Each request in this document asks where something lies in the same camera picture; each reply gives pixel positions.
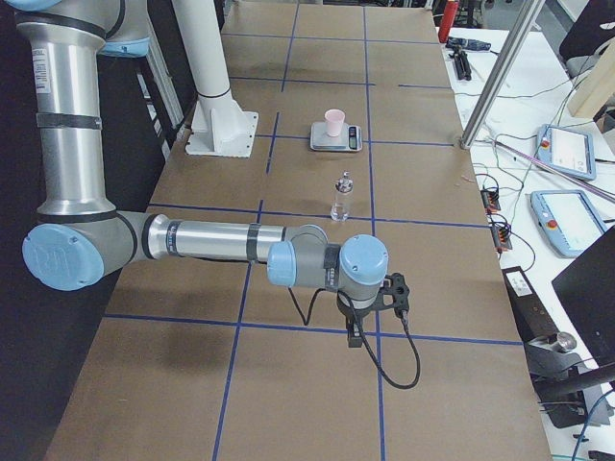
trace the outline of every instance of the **pink cup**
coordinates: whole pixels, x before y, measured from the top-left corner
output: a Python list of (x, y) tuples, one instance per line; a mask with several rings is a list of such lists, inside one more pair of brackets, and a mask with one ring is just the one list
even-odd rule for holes
[(327, 122), (327, 135), (337, 137), (342, 133), (344, 119), (346, 114), (340, 109), (329, 109), (325, 112), (325, 121)]

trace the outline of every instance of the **red bottle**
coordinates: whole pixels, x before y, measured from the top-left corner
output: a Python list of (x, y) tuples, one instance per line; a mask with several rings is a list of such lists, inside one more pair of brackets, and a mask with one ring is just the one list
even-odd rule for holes
[(459, 8), (459, 2), (457, 0), (449, 0), (444, 7), (444, 17), (440, 21), (440, 30), (438, 31), (438, 39), (440, 43), (446, 43), (449, 38), (449, 32), (453, 27), (455, 16), (457, 15), (457, 8)]

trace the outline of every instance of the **black band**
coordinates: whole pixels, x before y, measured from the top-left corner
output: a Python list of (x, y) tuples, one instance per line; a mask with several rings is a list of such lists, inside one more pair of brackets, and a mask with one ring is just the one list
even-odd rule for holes
[(341, 246), (335, 243), (330, 243), (325, 247), (325, 259), (323, 261), (323, 269), (325, 269), (325, 289), (327, 291), (337, 291), (339, 287), (339, 252)]
[(115, 34), (117, 34), (117, 31), (119, 31), (119, 28), (122, 27), (122, 24), (124, 23), (125, 17), (126, 0), (119, 0), (119, 12), (117, 13), (117, 20), (115, 21), (115, 24), (113, 24), (113, 27), (111, 27), (111, 29), (107, 32), (107, 35), (105, 36), (106, 39), (109, 39)]
[(117, 217), (117, 211), (92, 214), (43, 214), (37, 213), (38, 221), (50, 224), (80, 224), (107, 221)]
[(150, 214), (143, 224), (143, 231), (141, 232), (141, 250), (143, 250), (143, 253), (148, 259), (154, 259), (152, 252), (150, 252), (150, 228), (154, 220), (159, 216), (159, 214)]
[(172, 256), (180, 256), (177, 251), (177, 229), (182, 221), (171, 221), (166, 230), (166, 251)]
[(131, 258), (128, 260), (128, 262), (131, 262), (135, 258), (136, 250), (138, 248), (138, 241), (136, 240), (135, 228), (133, 227), (133, 224), (126, 218), (126, 216), (122, 215), (121, 213), (117, 213), (117, 217), (122, 223), (126, 225), (128, 230), (131, 232), (131, 236), (133, 238), (133, 253), (131, 254)]
[(86, 128), (89, 130), (102, 130), (103, 121), (100, 117), (90, 115), (73, 115), (70, 113), (37, 113), (37, 126), (39, 128)]
[(198, 91), (197, 93), (199, 94), (199, 96), (203, 96), (204, 98), (215, 99), (215, 98), (221, 98), (222, 96), (227, 94), (229, 91), (231, 91), (230, 86), (229, 86), (229, 89), (227, 89), (224, 93), (216, 94), (215, 96), (208, 96), (207, 94), (199, 93)]
[(246, 258), (250, 261), (258, 261), (257, 243), (260, 224), (253, 223), (248, 228), (248, 238), (246, 240)]
[(54, 24), (56, 26), (70, 27), (105, 39), (105, 29), (96, 24), (85, 22), (81, 19), (60, 16), (59, 14), (50, 14), (49, 12), (19, 12), (15, 15), (15, 22), (17, 25), (26, 22), (37, 22), (39, 24)]

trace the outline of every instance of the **clear bottle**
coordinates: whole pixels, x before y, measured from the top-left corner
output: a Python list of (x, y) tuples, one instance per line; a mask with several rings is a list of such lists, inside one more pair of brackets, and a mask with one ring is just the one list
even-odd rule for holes
[(350, 173), (345, 171), (335, 183), (335, 200), (331, 207), (331, 218), (334, 221), (346, 221), (350, 214), (350, 205), (353, 199), (353, 180)]

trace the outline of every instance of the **digital scale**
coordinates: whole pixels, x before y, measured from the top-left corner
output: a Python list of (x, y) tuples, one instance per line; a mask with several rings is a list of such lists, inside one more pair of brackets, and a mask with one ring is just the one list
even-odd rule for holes
[(577, 257), (606, 232), (582, 190), (539, 190), (529, 198), (538, 226), (564, 257)]
[(538, 131), (536, 156), (574, 178), (586, 181), (596, 178), (594, 144), (590, 134), (543, 125)]
[(309, 148), (312, 151), (358, 152), (363, 148), (361, 127), (344, 123), (339, 136), (329, 136), (326, 122), (314, 122), (311, 124)]

